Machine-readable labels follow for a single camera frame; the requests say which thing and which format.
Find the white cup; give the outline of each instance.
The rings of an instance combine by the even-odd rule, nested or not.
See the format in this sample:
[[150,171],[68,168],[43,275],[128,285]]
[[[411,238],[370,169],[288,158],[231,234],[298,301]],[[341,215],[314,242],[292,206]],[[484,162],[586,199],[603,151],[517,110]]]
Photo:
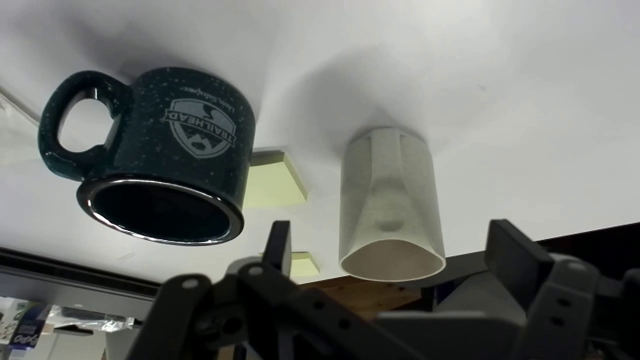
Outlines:
[[341,264],[354,277],[411,281],[444,269],[428,146],[399,127],[350,141],[342,162]]

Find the mug logo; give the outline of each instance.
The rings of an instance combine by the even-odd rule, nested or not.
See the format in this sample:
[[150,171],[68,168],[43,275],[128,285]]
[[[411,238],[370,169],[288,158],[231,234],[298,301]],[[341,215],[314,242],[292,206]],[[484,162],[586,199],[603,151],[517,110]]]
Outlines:
[[194,158],[217,158],[236,141],[236,124],[210,102],[178,98],[165,112],[178,144]]

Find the mug rim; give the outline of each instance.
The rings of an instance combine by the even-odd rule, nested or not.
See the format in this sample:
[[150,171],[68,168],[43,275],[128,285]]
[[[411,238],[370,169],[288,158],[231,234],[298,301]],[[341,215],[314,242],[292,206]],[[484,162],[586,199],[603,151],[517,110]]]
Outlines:
[[[196,196],[199,199],[204,199],[212,206],[217,206],[226,217],[228,217],[228,230],[223,236],[217,238],[208,238],[208,240],[199,240],[199,242],[188,242],[188,240],[178,240],[178,238],[158,238],[158,236],[150,236],[150,234],[142,234],[142,232],[135,232],[128,230],[113,219],[109,219],[106,215],[103,215],[96,207],[94,207],[94,197],[103,191],[109,190],[113,186],[120,186],[120,184],[146,184],[146,186],[158,186],[158,188],[169,188],[174,191],[182,191],[188,196]],[[242,212],[226,197],[223,196],[214,196],[208,191],[202,191],[199,188],[187,186],[187,184],[177,184],[177,181],[169,181],[169,179],[158,179],[158,178],[145,178],[145,176],[115,176],[115,178],[101,178],[101,179],[85,179],[77,191],[77,197],[81,201],[81,207],[92,215],[94,219],[98,219],[101,223],[119,230],[122,234],[135,236],[135,238],[142,238],[149,242],[157,242],[157,244],[174,244],[174,246],[212,246],[212,244],[224,244],[228,240],[235,240],[242,228],[244,228],[244,215]]]

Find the dark green mug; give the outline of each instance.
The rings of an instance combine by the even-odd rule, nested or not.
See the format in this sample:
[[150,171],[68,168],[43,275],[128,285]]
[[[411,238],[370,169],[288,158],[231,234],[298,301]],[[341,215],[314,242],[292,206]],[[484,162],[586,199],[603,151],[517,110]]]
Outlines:
[[[85,98],[115,126],[105,144],[68,151],[60,126]],[[165,244],[220,244],[244,228],[255,129],[246,98],[204,71],[158,68],[132,86],[78,71],[49,100],[39,146],[54,174],[83,181],[77,197],[98,222]]]

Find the mug handle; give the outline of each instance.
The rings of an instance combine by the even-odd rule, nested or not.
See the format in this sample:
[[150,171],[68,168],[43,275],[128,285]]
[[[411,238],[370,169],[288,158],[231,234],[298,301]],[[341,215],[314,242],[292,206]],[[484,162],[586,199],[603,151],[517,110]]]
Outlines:
[[53,171],[71,179],[85,179],[96,164],[106,159],[105,144],[86,151],[71,151],[60,144],[60,126],[68,110],[85,98],[103,102],[119,121],[128,108],[130,88],[103,71],[78,71],[67,78],[44,105],[39,129],[40,156]]

